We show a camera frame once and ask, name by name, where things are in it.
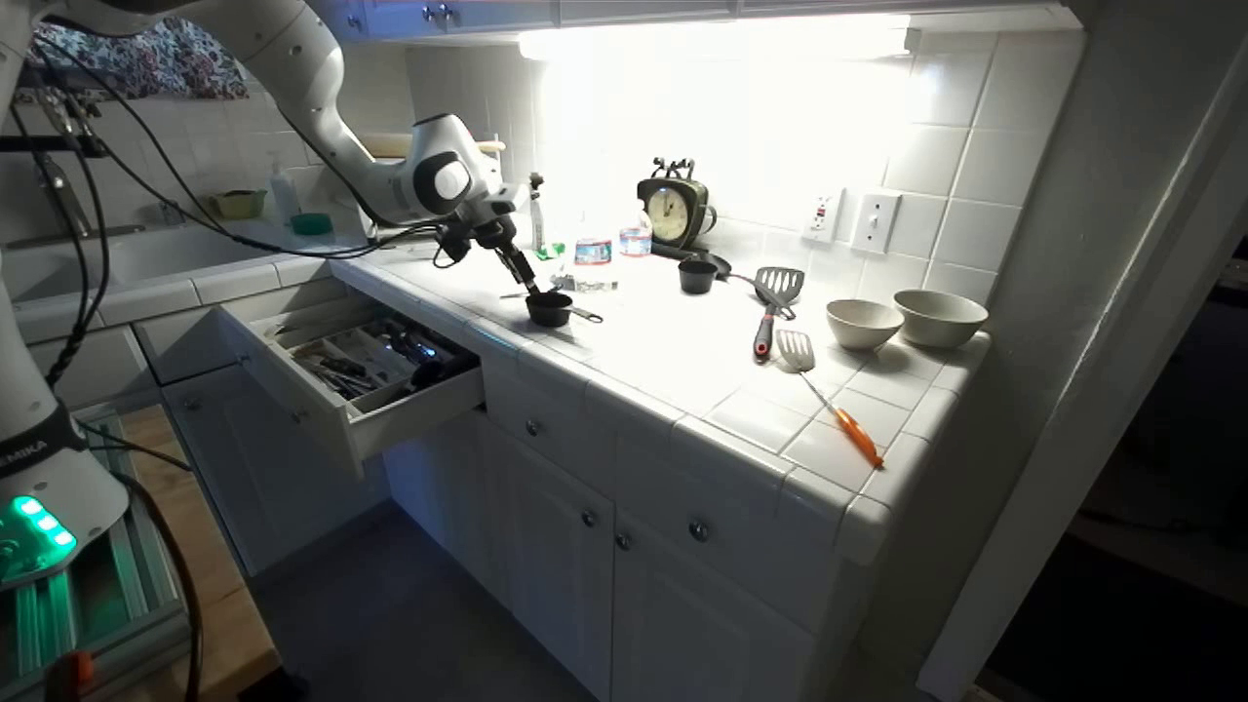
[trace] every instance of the open drawer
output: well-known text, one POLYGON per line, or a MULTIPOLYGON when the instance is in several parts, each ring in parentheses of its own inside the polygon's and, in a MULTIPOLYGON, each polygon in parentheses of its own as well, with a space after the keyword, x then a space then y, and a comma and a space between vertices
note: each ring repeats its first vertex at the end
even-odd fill
POLYGON ((478 360, 382 308, 341 304, 286 317, 218 308, 251 377, 335 459, 364 464, 482 400, 478 360))

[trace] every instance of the black clock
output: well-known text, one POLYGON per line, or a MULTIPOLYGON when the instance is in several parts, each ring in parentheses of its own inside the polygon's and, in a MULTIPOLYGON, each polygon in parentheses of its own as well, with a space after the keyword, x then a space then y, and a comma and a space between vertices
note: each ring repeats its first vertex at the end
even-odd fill
POLYGON ((654 160, 654 170, 634 183, 634 198, 653 217, 653 251, 662 259, 683 259, 718 221, 706 183, 694 179, 694 160, 654 160))

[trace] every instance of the light fixture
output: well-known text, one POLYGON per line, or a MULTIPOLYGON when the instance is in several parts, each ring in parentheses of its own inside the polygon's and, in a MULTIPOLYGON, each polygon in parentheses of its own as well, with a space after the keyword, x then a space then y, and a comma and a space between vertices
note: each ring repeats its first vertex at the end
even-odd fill
POLYGON ((631 60, 631 55, 820 55, 888 60, 906 55, 909 14, 784 14, 523 31, 530 62, 631 60))

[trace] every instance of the dark floor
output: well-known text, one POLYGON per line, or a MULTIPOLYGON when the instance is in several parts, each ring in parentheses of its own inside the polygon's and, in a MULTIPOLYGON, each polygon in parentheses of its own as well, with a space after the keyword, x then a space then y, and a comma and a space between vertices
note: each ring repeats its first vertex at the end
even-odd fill
POLYGON ((992 673, 1048 702, 1244 702, 1248 612, 1063 538, 992 673))
POLYGON ((269 578, 257 606, 312 702, 590 697, 397 510, 269 578))

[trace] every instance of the robotic arm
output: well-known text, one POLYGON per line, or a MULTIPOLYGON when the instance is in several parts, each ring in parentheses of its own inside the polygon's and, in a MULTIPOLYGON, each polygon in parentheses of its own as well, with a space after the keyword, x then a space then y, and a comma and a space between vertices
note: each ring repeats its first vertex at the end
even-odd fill
MULTIPOLYGON (((335 104, 343 49, 304 0, 0 0, 0 114, 40 18, 134 35, 163 14, 218 35, 369 217, 436 230, 428 238, 451 263, 471 240, 494 251, 530 291, 530 313, 549 302, 571 304, 571 295, 538 291, 534 270, 512 247, 516 205, 488 186, 482 153, 462 118, 416 122, 404 160, 376 160, 360 144, 335 104)), ((124 486, 81 454, 78 430, 30 361, 0 282, 0 594, 66 564, 124 513, 124 502, 124 486)))

